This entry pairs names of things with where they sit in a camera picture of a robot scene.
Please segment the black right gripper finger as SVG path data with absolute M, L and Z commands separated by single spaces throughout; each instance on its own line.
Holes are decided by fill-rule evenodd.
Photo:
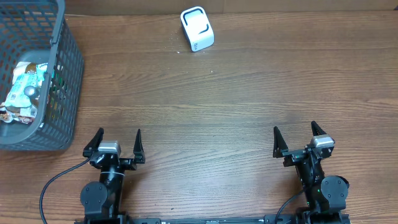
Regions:
M 273 132 L 274 132 L 273 157 L 283 157 L 283 153 L 287 152 L 289 148 L 277 126 L 274 127 Z
M 326 132 L 317 124 L 316 121 L 311 122 L 313 136 L 325 135 Z

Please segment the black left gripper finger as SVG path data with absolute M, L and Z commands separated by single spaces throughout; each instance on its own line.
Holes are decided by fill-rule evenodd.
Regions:
M 91 139 L 91 141 L 84 147 L 83 152 L 95 152 L 98 150 L 99 144 L 103 140 L 104 129 L 99 128 Z
M 134 142 L 133 153 L 134 153 L 134 157 L 145 157 L 140 129 L 137 130 L 136 139 Z

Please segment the colourful snack packet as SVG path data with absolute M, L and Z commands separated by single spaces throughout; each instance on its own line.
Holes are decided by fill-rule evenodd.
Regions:
M 19 122 L 23 124 L 32 123 L 37 116 L 37 108 L 34 106 L 25 108 L 6 107 L 1 104 L 1 121 L 4 123 Z

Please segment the yellow Vim dish soap bottle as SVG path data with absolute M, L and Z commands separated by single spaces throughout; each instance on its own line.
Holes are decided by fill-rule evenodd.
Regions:
M 39 105 L 40 87 L 27 86 L 24 89 L 24 94 L 29 98 L 31 105 L 37 108 Z

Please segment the green Kleenex tissue pack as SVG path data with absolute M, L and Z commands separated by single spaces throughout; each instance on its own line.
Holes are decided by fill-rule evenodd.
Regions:
M 47 71 L 48 63 L 41 63 L 36 65 L 36 74 L 38 82 L 45 80 L 45 72 Z

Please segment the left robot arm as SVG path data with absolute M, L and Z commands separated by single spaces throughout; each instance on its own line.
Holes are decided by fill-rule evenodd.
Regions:
M 131 217 L 119 210 L 125 171 L 136 170 L 146 162 L 141 131 L 138 130 L 133 148 L 134 156 L 121 157 L 118 141 L 105 141 L 104 129 L 99 128 L 93 139 L 83 149 L 83 157 L 91 166 L 100 170 L 99 180 L 86 184 L 80 193 L 85 209 L 83 224 L 132 223 Z

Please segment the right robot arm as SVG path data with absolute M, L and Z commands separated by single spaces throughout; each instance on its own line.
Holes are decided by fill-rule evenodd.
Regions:
M 302 190 L 291 196 L 279 208 L 274 223 L 350 223 L 346 208 L 349 182 L 342 176 L 326 176 L 321 161 L 329 158 L 335 147 L 335 140 L 315 122 L 311 122 L 313 137 L 303 149 L 289 150 L 281 131 L 273 129 L 273 157 L 283 158 L 284 167 L 294 166 L 302 184 Z M 296 209 L 295 214 L 282 217 L 284 208 L 298 196 L 304 194 L 307 206 Z

